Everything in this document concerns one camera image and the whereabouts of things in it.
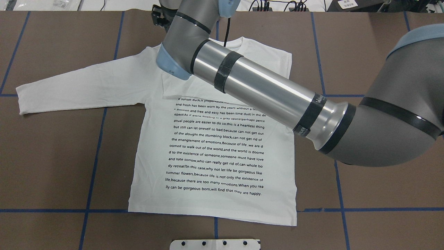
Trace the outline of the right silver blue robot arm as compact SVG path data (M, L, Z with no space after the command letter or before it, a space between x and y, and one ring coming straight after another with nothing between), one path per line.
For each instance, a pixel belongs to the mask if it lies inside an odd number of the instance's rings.
M157 65L195 75L308 138L319 152L357 166L393 166L443 134L443 24L406 33L358 106L336 104L209 40L238 0L161 0L167 34Z

